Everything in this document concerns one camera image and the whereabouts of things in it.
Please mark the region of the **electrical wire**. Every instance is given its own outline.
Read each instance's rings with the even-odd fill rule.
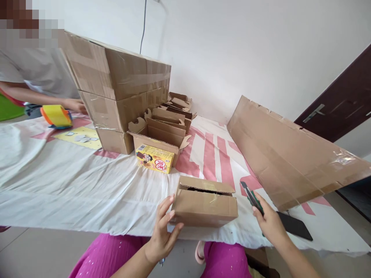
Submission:
[[[143,38],[144,38],[144,31],[146,30],[146,10],[147,10],[147,0],[145,0],[145,3],[144,3],[143,35],[142,35],[142,40],[140,41],[140,51],[139,51],[139,54],[142,54],[142,44],[143,44]]]

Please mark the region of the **door handle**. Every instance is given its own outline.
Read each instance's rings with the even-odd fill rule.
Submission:
[[[314,117],[315,114],[320,114],[322,116],[325,116],[326,114],[322,113],[320,110],[325,107],[324,104],[320,104],[308,117],[304,119],[304,123],[308,122],[311,118]]]

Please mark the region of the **hand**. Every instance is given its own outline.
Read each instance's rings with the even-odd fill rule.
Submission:
[[[71,109],[76,112],[80,112],[82,114],[87,115],[86,107],[82,100],[80,99],[74,99],[74,98],[67,98],[63,100],[63,105],[65,109]]]
[[[285,228],[279,218],[277,212],[275,212],[272,207],[266,202],[266,200],[255,192],[255,196],[260,202],[264,216],[256,207],[252,207],[254,211],[254,216],[258,220],[259,226],[264,234],[264,236],[273,244],[274,247],[281,246],[291,242],[291,239],[287,235]]]
[[[167,224],[174,217],[175,212],[173,210],[166,212],[173,202],[174,194],[164,199],[157,207],[155,229],[150,241],[145,244],[146,258],[151,263],[157,263],[170,254],[184,227],[183,223],[178,223],[172,233],[167,231]]]

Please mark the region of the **pink pants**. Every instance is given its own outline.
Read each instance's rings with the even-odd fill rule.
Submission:
[[[146,237],[101,234],[82,255],[69,278],[110,278],[147,241]],[[204,253],[206,268],[202,278],[251,278],[245,251],[239,244],[207,242]]]

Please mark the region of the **yellow snack box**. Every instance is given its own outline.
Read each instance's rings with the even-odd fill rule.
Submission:
[[[169,174],[174,153],[142,144],[136,149],[138,166]]]

